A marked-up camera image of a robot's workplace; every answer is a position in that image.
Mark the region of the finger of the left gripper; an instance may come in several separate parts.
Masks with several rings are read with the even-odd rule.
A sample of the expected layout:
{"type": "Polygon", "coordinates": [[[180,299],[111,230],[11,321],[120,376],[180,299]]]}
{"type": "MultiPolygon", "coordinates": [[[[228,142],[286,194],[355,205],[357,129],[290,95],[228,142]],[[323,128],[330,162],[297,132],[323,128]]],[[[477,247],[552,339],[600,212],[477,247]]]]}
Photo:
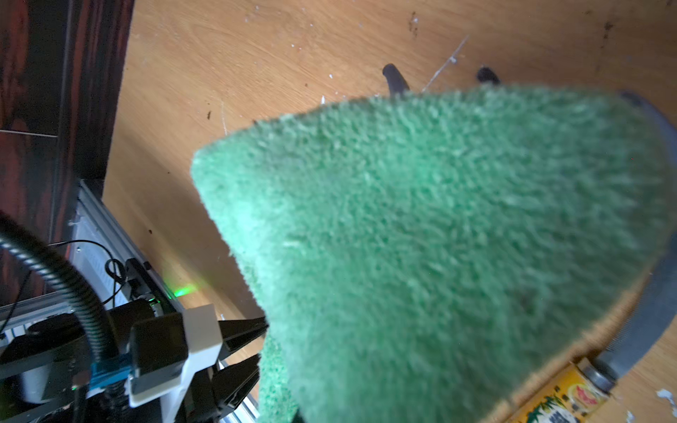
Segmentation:
{"type": "Polygon", "coordinates": [[[268,323],[264,317],[245,320],[220,320],[219,328],[222,347],[218,360],[224,361],[253,340],[264,335],[268,329],[268,323]]]}
{"type": "Polygon", "coordinates": [[[243,403],[258,383],[260,355],[218,370],[195,374],[175,422],[219,422],[243,403]]]}

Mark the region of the green and black rag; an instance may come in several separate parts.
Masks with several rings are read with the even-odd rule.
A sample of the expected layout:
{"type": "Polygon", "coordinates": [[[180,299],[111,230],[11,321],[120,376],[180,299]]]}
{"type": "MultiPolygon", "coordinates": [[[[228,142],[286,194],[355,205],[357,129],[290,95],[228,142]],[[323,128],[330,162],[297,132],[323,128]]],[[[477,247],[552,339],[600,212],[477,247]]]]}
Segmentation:
{"type": "Polygon", "coordinates": [[[335,103],[205,146],[191,176],[269,325],[263,422],[480,421],[676,229],[666,137],[594,91],[335,103]]]}

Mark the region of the small sickle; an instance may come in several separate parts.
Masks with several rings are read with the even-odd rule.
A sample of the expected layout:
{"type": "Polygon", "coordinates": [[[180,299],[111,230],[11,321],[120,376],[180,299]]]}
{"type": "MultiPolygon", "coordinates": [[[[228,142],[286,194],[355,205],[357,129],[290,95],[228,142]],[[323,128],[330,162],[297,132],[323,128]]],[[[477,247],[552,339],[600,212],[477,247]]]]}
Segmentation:
{"type": "Polygon", "coordinates": [[[509,422],[585,422],[672,324],[676,314],[676,232],[652,267],[621,329],[605,349],[569,363],[521,407],[509,422]]]}
{"type": "Polygon", "coordinates": [[[476,79],[481,84],[492,84],[494,86],[500,85],[501,81],[497,74],[489,67],[483,66],[476,73],[476,79]]]}
{"type": "Polygon", "coordinates": [[[388,63],[383,68],[382,74],[386,79],[391,96],[404,94],[410,90],[407,81],[401,74],[400,70],[393,63],[388,63]]]}

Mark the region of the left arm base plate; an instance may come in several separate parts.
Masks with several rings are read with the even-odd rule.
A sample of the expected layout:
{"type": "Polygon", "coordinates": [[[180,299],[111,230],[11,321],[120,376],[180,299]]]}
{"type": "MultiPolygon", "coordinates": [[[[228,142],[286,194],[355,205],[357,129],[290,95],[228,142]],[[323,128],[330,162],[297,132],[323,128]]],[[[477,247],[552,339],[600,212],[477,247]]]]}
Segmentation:
{"type": "Polygon", "coordinates": [[[105,306],[114,308],[127,302],[146,301],[157,317],[170,313],[182,313],[184,307],[176,296],[164,285],[159,274],[148,262],[130,258],[124,265],[124,282],[115,283],[114,291],[103,301],[105,306]]]}

